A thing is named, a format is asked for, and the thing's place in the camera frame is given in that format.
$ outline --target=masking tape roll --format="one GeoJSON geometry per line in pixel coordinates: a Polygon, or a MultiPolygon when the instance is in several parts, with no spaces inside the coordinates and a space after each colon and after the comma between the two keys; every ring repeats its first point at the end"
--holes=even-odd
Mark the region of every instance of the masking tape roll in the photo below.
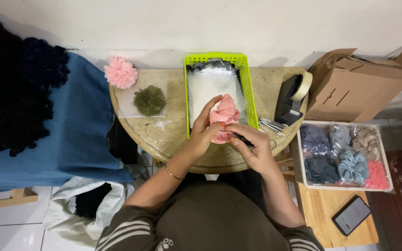
{"type": "Polygon", "coordinates": [[[305,97],[310,90],[311,82],[313,82],[313,74],[308,71],[302,72],[302,83],[300,84],[297,92],[291,96],[290,100],[300,101],[305,97]]]}

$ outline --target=bracelet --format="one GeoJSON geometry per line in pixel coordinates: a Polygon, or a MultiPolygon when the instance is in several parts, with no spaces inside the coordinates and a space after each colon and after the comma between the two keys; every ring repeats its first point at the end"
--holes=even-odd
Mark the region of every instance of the bracelet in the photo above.
{"type": "Polygon", "coordinates": [[[165,164],[165,169],[167,170],[168,174],[170,174],[173,178],[175,178],[175,179],[177,179],[177,180],[183,180],[183,179],[185,178],[185,176],[182,177],[182,178],[178,178],[178,177],[176,177],[174,174],[172,174],[172,173],[168,170],[167,164],[165,164]]]}

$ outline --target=pink fabric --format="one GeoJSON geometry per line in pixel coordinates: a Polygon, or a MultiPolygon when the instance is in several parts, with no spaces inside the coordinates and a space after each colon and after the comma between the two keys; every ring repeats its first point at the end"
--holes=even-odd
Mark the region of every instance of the pink fabric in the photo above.
{"type": "Polygon", "coordinates": [[[105,77],[112,86],[128,89],[136,83],[137,70],[124,57],[110,56],[109,65],[104,69],[105,77]]]}
{"type": "Polygon", "coordinates": [[[389,183],[384,174],[384,168],[379,161],[369,161],[369,178],[365,180],[365,187],[373,189],[387,189],[389,183]]]}
{"type": "MultiPolygon", "coordinates": [[[[226,124],[236,123],[240,119],[240,112],[235,107],[234,99],[229,94],[223,95],[217,110],[210,113],[210,124],[219,123],[221,121],[226,124]]],[[[215,144],[224,144],[231,141],[233,134],[221,130],[212,137],[212,142],[215,144]]]]}

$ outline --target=lime green basket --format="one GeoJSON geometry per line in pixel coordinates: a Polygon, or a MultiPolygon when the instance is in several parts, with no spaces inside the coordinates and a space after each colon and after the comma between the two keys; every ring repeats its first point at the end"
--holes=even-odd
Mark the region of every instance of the lime green basket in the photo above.
{"type": "Polygon", "coordinates": [[[185,75],[185,105],[187,111],[187,138],[190,138],[190,122],[188,116],[188,89],[187,89],[187,68],[186,65],[193,66],[195,63],[204,63],[212,60],[226,60],[235,65],[236,70],[240,70],[241,86],[243,88],[244,100],[246,101],[246,116],[248,125],[258,130],[257,111],[255,110],[254,94],[252,93],[251,75],[249,72],[248,57],[244,54],[229,54],[223,52],[209,52],[204,54],[190,54],[184,59],[185,75]]]}

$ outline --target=hand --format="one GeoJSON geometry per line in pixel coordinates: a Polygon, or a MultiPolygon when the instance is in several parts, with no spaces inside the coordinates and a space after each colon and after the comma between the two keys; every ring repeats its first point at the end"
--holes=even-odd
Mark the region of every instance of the hand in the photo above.
{"type": "Polygon", "coordinates": [[[210,145],[212,137],[226,125],[224,122],[210,124],[210,110],[221,101],[222,95],[211,99],[203,108],[198,118],[193,122],[192,133],[185,148],[196,158],[201,157],[210,145]]]}
{"type": "Polygon", "coordinates": [[[243,135],[254,145],[254,148],[250,150],[240,139],[231,139],[232,145],[237,148],[250,168],[261,175],[277,169],[277,163],[272,157],[269,135],[241,124],[229,124],[225,129],[243,135]]]}

